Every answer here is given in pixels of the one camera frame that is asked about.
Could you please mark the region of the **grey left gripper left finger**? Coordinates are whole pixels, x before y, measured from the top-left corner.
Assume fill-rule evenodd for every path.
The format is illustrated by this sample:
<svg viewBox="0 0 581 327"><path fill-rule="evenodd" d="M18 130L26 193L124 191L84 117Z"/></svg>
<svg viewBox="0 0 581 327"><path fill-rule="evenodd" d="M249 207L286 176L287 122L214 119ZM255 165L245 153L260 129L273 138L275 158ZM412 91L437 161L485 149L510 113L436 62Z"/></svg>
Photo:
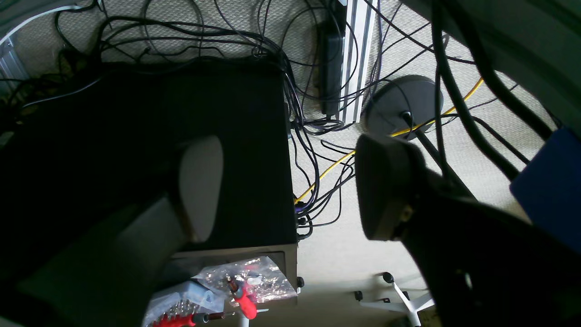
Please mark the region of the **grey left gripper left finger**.
<svg viewBox="0 0 581 327"><path fill-rule="evenodd" d="M218 137L187 143L160 191L116 207L18 282L23 324L141 326L170 257L209 238L223 170Z"/></svg>

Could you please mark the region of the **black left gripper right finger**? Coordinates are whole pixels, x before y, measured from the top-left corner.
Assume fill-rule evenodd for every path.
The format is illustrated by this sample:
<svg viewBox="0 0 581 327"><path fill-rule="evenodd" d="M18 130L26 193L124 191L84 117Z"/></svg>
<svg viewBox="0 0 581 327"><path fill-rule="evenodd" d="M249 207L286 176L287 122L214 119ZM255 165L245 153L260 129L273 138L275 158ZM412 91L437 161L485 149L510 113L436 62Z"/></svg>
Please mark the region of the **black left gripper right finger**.
<svg viewBox="0 0 581 327"><path fill-rule="evenodd" d="M402 242L444 327L580 325L579 254L448 184L400 139L359 137L355 173L365 236Z"/></svg>

